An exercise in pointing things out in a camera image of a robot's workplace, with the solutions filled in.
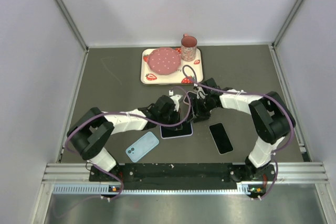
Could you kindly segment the pink phone case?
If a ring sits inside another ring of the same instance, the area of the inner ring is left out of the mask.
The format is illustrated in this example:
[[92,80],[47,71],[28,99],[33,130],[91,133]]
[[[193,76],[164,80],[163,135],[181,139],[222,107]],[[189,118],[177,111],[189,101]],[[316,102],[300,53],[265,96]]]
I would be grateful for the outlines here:
[[184,97],[184,100],[183,102],[186,104],[186,105],[189,105],[190,102],[193,101],[193,99],[197,98],[197,94],[195,92],[192,92],[192,91],[188,91],[186,96]]

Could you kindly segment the light blue phone case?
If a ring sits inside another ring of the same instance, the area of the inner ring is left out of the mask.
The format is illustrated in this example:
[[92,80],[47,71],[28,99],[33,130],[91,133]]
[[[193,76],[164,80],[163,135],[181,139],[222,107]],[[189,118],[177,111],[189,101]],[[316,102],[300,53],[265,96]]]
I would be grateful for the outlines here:
[[158,144],[159,139],[152,132],[147,132],[130,145],[126,149],[125,153],[133,163],[136,163]]

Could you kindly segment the silver-edged black phone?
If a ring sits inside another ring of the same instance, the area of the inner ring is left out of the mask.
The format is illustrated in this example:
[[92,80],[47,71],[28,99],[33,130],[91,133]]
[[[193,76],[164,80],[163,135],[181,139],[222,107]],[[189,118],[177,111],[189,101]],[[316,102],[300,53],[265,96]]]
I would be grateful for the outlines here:
[[222,123],[210,125],[209,130],[217,150],[221,155],[232,152],[234,150]]

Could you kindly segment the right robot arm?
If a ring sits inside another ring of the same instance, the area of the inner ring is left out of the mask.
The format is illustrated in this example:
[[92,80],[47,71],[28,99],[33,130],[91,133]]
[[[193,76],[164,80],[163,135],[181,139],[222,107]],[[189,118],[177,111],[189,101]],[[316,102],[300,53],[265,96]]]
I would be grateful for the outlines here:
[[189,120],[196,123],[211,117],[216,108],[231,109],[251,116],[258,135],[253,150],[245,159],[243,168],[230,172],[233,181],[256,180],[275,155],[279,144],[292,135],[296,122],[277,92],[252,94],[233,88],[221,89],[210,78],[195,87],[197,95],[190,99]]

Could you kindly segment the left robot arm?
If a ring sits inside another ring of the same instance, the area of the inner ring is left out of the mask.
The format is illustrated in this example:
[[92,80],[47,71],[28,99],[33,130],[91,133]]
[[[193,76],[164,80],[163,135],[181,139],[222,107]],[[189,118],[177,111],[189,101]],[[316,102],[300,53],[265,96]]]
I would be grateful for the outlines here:
[[117,161],[104,147],[111,135],[127,131],[144,131],[156,126],[176,129],[186,120],[180,119],[180,101],[183,96],[163,95],[149,106],[129,112],[102,112],[91,108],[67,132],[65,147],[71,143],[84,161],[101,169],[107,180],[119,174]]

